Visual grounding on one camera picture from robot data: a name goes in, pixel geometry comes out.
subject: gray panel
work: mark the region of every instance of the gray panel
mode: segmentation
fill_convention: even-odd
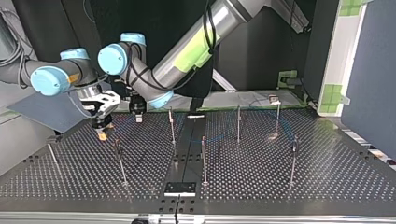
[[[396,1],[368,4],[346,96],[342,122],[396,158]]]
[[[102,82],[100,85],[104,91],[110,89],[110,85],[105,82]],[[80,105],[80,109],[85,111],[76,93],[71,92],[70,95],[74,102]],[[72,104],[67,93],[51,97],[44,96],[41,93],[35,93],[10,105],[8,109],[21,113],[25,117],[60,133],[66,133],[86,119]]]

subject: small metal block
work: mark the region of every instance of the small metal block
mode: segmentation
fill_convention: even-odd
[[[165,197],[195,197],[196,183],[169,182],[166,184]]]

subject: metal post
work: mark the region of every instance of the metal post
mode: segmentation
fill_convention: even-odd
[[[50,155],[52,156],[53,161],[56,164],[58,164],[58,160],[56,160],[56,156],[55,156],[55,153],[53,152],[52,145],[50,143],[48,143],[47,146],[49,147],[49,152],[50,152]]]
[[[125,169],[122,163],[122,147],[121,147],[121,142],[120,139],[117,138],[115,143],[114,143],[114,150],[115,150],[115,154],[116,154],[116,159],[119,161],[120,163],[120,168],[121,168],[121,172],[122,172],[122,178],[123,178],[123,185],[124,186],[128,186],[128,180],[126,179],[126,174],[125,174]]]
[[[291,153],[293,154],[293,163],[291,165],[290,187],[294,184],[294,171],[297,159],[297,153],[300,150],[300,140],[297,135],[294,135],[293,144],[291,146]]]
[[[276,110],[276,120],[279,120],[279,114],[280,114],[280,101],[279,104],[277,105],[277,110]]]
[[[241,106],[238,105],[238,118],[237,118],[237,122],[238,122],[238,135],[237,135],[237,142],[239,143],[241,140],[241,127],[240,127],[240,122],[241,122]]]
[[[207,182],[206,177],[206,137],[202,136],[202,159],[204,161],[204,186],[207,186],[209,183]]]
[[[171,130],[172,130],[172,143],[173,145],[176,144],[175,140],[175,128],[174,128],[174,120],[172,118],[172,107],[169,109],[169,122],[171,123]]]

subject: yellow object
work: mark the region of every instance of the yellow object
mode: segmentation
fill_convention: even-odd
[[[212,30],[208,28],[210,42],[212,42]],[[204,28],[201,28],[190,40],[186,47],[177,55],[174,67],[178,70],[188,73],[194,66],[202,67],[210,59],[209,46],[206,43]]]
[[[106,141],[107,140],[107,134],[106,133],[99,133],[98,137],[99,137],[99,140],[101,140],[101,141]]]
[[[74,75],[71,75],[71,76],[67,77],[67,81],[69,83],[73,83],[73,82],[77,81],[78,79],[79,79],[79,73],[76,73]]]

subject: perforated metal table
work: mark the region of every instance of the perforated metal table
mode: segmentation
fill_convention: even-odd
[[[176,113],[176,147],[167,113],[114,115],[117,131],[97,140],[85,125],[0,177],[3,212],[79,212],[233,216],[396,217],[396,173],[314,110]],[[290,182],[294,135],[300,138]],[[206,137],[208,185],[202,185],[201,139]],[[122,185],[111,143],[125,148],[129,186]],[[195,197],[164,197],[169,182],[193,182]]]

